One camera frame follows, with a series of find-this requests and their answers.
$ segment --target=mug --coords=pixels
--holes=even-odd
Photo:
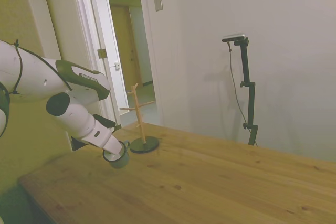
[[[110,163],[110,165],[115,168],[115,169],[121,169],[125,167],[129,160],[130,156],[128,154],[128,148],[130,147],[130,142],[129,141],[119,141],[122,145],[122,149],[118,155],[112,154],[107,151],[103,151],[103,158]]]

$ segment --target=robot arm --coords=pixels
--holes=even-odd
[[[75,139],[119,155],[122,145],[112,135],[112,131],[103,126],[73,96],[63,92],[51,97],[47,102],[47,112]]]
[[[20,48],[18,41],[0,41],[0,62],[0,136],[8,123],[9,95],[12,102],[49,98],[47,112],[75,139],[103,149],[105,160],[112,163],[127,156],[127,147],[102,125],[102,117],[84,107],[108,97],[110,85],[102,73],[42,58]]]
[[[4,134],[9,118],[9,93],[0,82],[0,137]]]

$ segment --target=wood grain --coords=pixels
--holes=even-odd
[[[121,170],[86,146],[20,183],[55,223],[336,223],[336,164],[143,125],[160,147]]]

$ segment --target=door hinge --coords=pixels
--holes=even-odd
[[[105,59],[105,58],[107,58],[107,53],[106,53],[106,49],[105,48],[98,49],[97,52],[98,52],[99,59]]]

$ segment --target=black metal stand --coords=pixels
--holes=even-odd
[[[248,59],[247,59],[247,47],[248,47],[249,40],[248,38],[237,40],[234,42],[235,46],[240,46],[241,53],[241,60],[243,63],[243,74],[244,74],[244,81],[241,82],[240,87],[246,86],[249,87],[249,96],[248,96],[248,115],[247,115],[247,124],[244,123],[244,129],[248,128],[251,130],[250,139],[248,141],[249,145],[255,145],[256,136],[258,132],[258,126],[253,124],[253,117],[254,117],[254,98],[255,98],[255,91],[256,91],[256,83],[250,82],[250,74],[248,70]]]
[[[146,136],[146,143],[142,143],[142,139],[134,140],[130,145],[131,152],[148,153],[155,150],[159,146],[159,139],[154,136]]]

